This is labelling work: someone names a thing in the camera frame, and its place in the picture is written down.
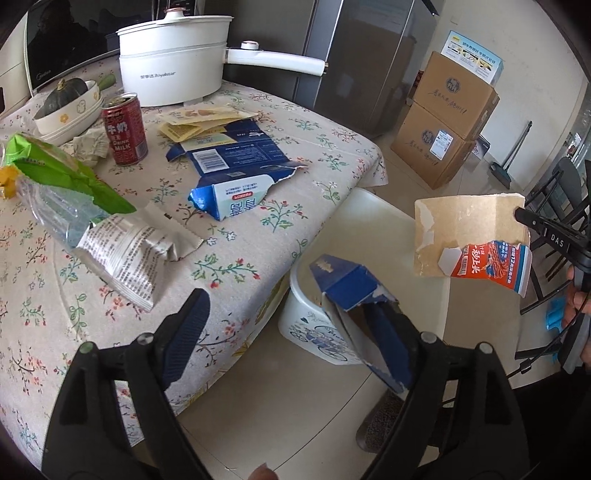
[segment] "white wall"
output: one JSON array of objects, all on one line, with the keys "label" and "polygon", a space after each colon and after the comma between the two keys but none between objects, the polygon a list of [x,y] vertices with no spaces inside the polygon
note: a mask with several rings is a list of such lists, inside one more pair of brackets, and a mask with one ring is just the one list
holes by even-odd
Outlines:
[{"label": "white wall", "polygon": [[441,51],[450,30],[504,61],[495,87],[501,101],[482,133],[491,143],[490,154],[504,160],[527,122],[533,121],[509,171],[525,187],[561,140],[587,82],[583,71],[534,0],[446,0],[423,67],[433,50]]}]

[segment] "cardboard box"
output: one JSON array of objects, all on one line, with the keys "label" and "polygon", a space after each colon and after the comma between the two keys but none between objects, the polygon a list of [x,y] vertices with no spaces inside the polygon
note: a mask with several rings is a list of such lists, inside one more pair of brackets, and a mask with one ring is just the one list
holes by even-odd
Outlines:
[{"label": "cardboard box", "polygon": [[417,200],[414,271],[425,277],[444,277],[439,260],[444,248],[463,248],[493,240],[530,244],[530,233],[513,212],[523,207],[518,193],[464,195]]},{"label": "cardboard box", "polygon": [[499,102],[499,96],[484,80],[434,51],[414,101],[464,140],[475,140]]},{"label": "cardboard box", "polygon": [[441,50],[447,58],[495,86],[503,72],[503,60],[475,41],[451,31]]},{"label": "cardboard box", "polygon": [[474,145],[414,103],[391,148],[437,189],[456,175]]}]

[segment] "pot lid knob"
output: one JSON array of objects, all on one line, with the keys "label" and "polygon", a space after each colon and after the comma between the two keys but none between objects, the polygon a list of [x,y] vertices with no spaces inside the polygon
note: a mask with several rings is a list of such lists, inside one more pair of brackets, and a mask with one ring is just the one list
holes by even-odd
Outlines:
[{"label": "pot lid knob", "polygon": [[240,45],[243,50],[258,50],[258,42],[254,40],[245,40]]},{"label": "pot lid knob", "polygon": [[166,16],[164,17],[165,20],[174,20],[175,18],[183,18],[184,17],[184,8],[176,7],[176,8],[169,8],[166,10]]}]

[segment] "barcode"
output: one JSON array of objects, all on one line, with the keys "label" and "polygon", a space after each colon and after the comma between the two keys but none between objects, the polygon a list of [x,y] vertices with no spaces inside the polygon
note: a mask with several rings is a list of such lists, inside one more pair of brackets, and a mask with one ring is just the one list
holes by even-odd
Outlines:
[{"label": "barcode", "polygon": [[466,270],[468,270],[468,256],[464,255],[462,257],[462,266],[460,267],[460,271],[457,274],[466,275]]},{"label": "barcode", "polygon": [[210,173],[213,171],[218,170],[225,170],[228,167],[228,164],[224,161],[219,153],[215,150],[204,150],[202,152],[192,152],[193,158],[199,166],[203,173]]},{"label": "barcode", "polygon": [[141,160],[148,154],[148,143],[144,140],[137,147],[135,147],[135,153]]}]

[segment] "torn milk carton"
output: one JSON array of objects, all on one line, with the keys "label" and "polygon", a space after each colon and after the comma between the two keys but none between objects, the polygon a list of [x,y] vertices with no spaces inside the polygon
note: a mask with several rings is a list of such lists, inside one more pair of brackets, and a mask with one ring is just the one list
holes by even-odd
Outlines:
[{"label": "torn milk carton", "polygon": [[188,156],[201,175],[189,193],[195,208],[216,220],[258,205],[269,188],[306,164],[290,161],[253,120],[238,120],[214,134],[174,144],[166,158]]},{"label": "torn milk carton", "polygon": [[331,255],[310,264],[322,308],[363,363],[405,398],[419,369],[420,334],[363,265]]},{"label": "torn milk carton", "polygon": [[485,278],[525,297],[530,235],[513,215],[524,203],[517,193],[417,200],[415,273]]}]

